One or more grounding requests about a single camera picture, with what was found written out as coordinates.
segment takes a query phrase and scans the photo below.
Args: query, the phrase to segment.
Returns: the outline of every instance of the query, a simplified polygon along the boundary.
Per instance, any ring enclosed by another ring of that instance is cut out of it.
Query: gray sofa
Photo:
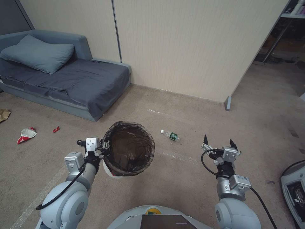
[[[0,36],[0,51],[27,34],[51,44],[73,44],[74,54],[49,75],[0,59],[0,89],[91,121],[97,121],[130,84],[129,65],[92,59],[85,36],[29,30]]]

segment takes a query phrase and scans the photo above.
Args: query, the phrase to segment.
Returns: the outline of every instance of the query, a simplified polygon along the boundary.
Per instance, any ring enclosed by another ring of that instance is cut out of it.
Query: white floor marking
[[[10,229],[20,228],[21,225],[26,221],[26,219],[32,214],[35,208],[42,203],[47,194],[52,190],[52,188],[56,185],[58,180],[65,173],[66,168],[62,167],[58,173],[51,179],[51,181],[45,186],[45,188],[39,193],[36,199],[27,207],[27,209],[21,214],[21,216],[13,223]]]
[[[191,157],[186,157],[184,155],[181,155],[181,154],[177,154],[177,153],[174,153],[172,151],[169,151],[169,150],[156,150],[155,152],[159,153],[159,154],[163,154],[163,155],[166,155],[166,156],[170,156],[170,157],[173,157],[175,159],[178,159],[180,161],[184,161],[184,162],[189,162],[189,163],[192,163],[194,165],[199,165],[198,162],[191,158]]]
[[[148,111],[151,111],[151,112],[154,112],[154,113],[157,113],[157,114],[161,114],[161,115],[164,115],[164,116],[168,116],[168,117],[171,118],[171,119],[175,119],[175,120],[177,120],[177,121],[184,122],[184,123],[187,123],[187,124],[189,124],[189,125],[193,125],[193,126],[195,125],[195,122],[189,121],[189,120],[184,119],[184,118],[179,118],[179,117],[177,117],[177,116],[175,116],[175,115],[170,115],[170,114],[158,112],[158,111],[155,111],[155,110],[152,110],[152,109],[147,109],[147,110],[148,110]]]

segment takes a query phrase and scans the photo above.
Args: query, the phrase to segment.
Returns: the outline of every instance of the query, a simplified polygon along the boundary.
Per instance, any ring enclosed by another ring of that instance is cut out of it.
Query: floor stain
[[[305,149],[299,149],[302,154],[305,154]]]
[[[266,184],[275,184],[274,181],[266,180]]]
[[[291,133],[291,135],[292,135],[293,137],[299,138],[298,134],[297,134],[294,130],[290,130],[290,129],[288,129],[288,130],[289,130],[289,132]]]

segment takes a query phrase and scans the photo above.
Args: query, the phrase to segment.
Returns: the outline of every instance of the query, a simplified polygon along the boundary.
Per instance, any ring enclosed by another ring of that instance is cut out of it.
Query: sofa armrest
[[[92,59],[87,38],[83,35],[47,30],[32,30],[32,36],[50,44],[74,44],[73,55],[77,59]]]
[[[74,44],[74,54],[76,59],[91,60],[92,55],[88,46],[87,38],[83,35],[72,33],[46,31],[46,30],[29,30],[18,33],[5,34],[0,36],[0,51],[4,48],[16,45],[27,34],[36,37],[50,44]]]

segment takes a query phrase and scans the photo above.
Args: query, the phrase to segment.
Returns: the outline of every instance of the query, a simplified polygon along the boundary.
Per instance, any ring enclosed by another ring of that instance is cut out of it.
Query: black garbage bag
[[[134,176],[152,162],[155,142],[151,134],[135,122],[116,122],[101,140],[104,162],[114,176]]]

